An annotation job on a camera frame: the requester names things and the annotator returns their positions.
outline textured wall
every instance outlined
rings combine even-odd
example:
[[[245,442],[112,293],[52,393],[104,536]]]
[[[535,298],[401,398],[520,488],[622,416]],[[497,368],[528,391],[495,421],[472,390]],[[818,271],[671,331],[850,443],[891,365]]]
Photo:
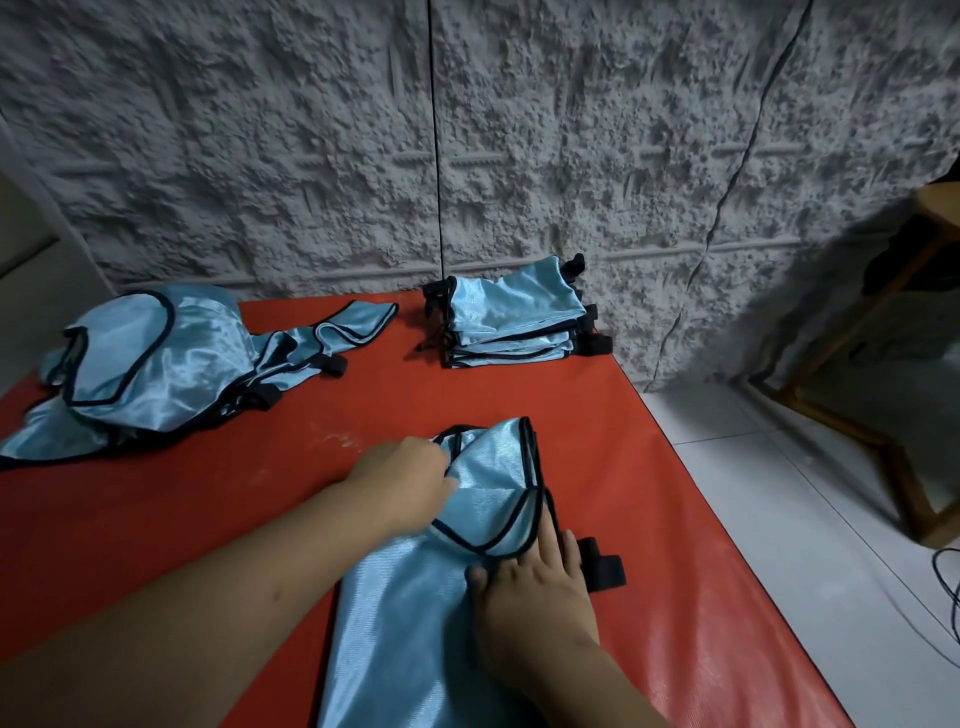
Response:
[[[643,387],[796,355],[955,158],[955,8],[439,0],[445,260],[584,251]]]
[[[659,388],[772,371],[855,294],[960,146],[955,7],[433,0],[431,37],[426,0],[0,0],[0,108],[115,282],[582,251]]]
[[[423,2],[0,8],[0,108],[114,282],[440,273]]]

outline crack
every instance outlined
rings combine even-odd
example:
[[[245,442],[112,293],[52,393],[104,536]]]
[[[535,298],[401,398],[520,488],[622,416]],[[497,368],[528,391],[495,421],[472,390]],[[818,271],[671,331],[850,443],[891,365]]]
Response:
[[[747,142],[747,148],[744,150],[743,156],[740,158],[740,163],[737,165],[736,169],[733,170],[733,174],[730,175],[730,179],[727,180],[727,188],[720,196],[720,199],[717,200],[716,211],[713,215],[713,224],[710,225],[710,229],[707,232],[707,237],[704,240],[704,249],[700,253],[700,258],[697,260],[697,264],[693,266],[693,270],[690,271],[690,275],[686,279],[686,286],[684,287],[683,293],[684,302],[681,303],[680,310],[677,312],[677,316],[674,318],[673,324],[670,325],[670,329],[660,340],[660,351],[657,354],[657,363],[654,365],[654,375],[650,379],[650,382],[643,388],[644,392],[649,392],[657,383],[657,376],[660,374],[660,362],[663,360],[663,352],[666,349],[667,342],[677,330],[677,327],[680,325],[680,321],[686,312],[686,305],[689,303],[690,286],[697,278],[697,274],[700,273],[700,269],[703,267],[704,261],[707,259],[707,255],[710,252],[710,247],[713,245],[713,238],[716,237],[717,230],[720,228],[720,216],[723,211],[723,207],[730,198],[733,188],[736,187],[737,180],[740,178],[740,173],[746,166],[747,161],[750,159],[751,153],[754,150],[754,146],[756,145],[756,137],[760,131],[760,119],[763,116],[763,106],[766,103],[767,96],[770,94],[770,89],[773,87],[774,82],[777,80],[777,77],[780,75],[780,72],[783,70],[783,67],[789,60],[790,54],[793,53],[793,49],[797,45],[797,41],[800,38],[800,33],[803,32],[804,28],[809,22],[810,12],[812,10],[813,0],[807,0],[804,11],[800,16],[800,21],[797,23],[797,30],[794,31],[793,36],[790,37],[790,39],[787,41],[787,44],[783,46],[783,50],[780,52],[777,62],[774,63],[773,70],[770,71],[770,78],[767,79],[767,83],[764,84],[763,90],[760,91],[760,103],[757,105],[756,119],[754,120],[754,127],[750,131],[750,140]]]

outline crumpled vest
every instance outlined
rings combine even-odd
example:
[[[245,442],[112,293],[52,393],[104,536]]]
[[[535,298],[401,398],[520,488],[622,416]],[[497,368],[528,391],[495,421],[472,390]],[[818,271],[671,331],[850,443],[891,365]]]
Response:
[[[586,269],[577,254],[550,255],[497,280],[460,276],[423,286],[425,312],[441,313],[443,364],[451,368],[550,361],[611,353],[593,332],[596,305],[584,306],[573,282]]]
[[[434,442],[460,487],[430,528],[393,539],[344,577],[319,728],[541,724],[480,665],[466,580],[481,561],[526,551],[544,507],[559,535],[537,436],[521,417],[452,427]],[[589,591],[626,583],[619,557],[601,556],[593,539],[579,545]]]
[[[162,444],[268,409],[311,376],[341,376],[338,354],[370,343],[396,311],[353,301],[317,324],[253,335],[222,288],[119,296],[65,329],[66,347],[44,358],[40,378],[56,393],[0,443],[0,467]]]

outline red tabletop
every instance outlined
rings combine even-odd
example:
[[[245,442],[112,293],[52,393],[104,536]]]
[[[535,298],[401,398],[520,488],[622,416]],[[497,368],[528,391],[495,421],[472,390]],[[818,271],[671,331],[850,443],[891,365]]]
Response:
[[[164,450],[0,473],[0,658],[269,521],[404,435],[527,415],[563,527],[623,558],[628,586],[593,597],[604,646],[677,726],[851,725],[612,357],[442,369],[416,292],[342,379],[314,377]],[[243,305],[253,332],[302,326],[349,297]],[[0,401],[0,433],[40,395]],[[315,720],[331,595],[226,725]]]

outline white floor tile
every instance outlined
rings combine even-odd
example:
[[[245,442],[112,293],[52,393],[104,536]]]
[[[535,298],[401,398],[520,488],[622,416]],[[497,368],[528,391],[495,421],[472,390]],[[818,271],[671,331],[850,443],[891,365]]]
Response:
[[[671,445],[756,432],[726,384],[641,394]]]
[[[677,453],[854,723],[960,715],[960,645],[763,433]]]
[[[777,404],[748,381],[736,381],[731,383],[730,387],[737,397],[737,404],[756,423],[758,431],[822,426],[789,407]]]
[[[933,551],[903,533],[883,473],[870,451],[825,427],[770,433],[813,487],[940,621],[949,627],[950,599],[937,581]],[[945,579],[960,582],[960,557],[941,561]]]

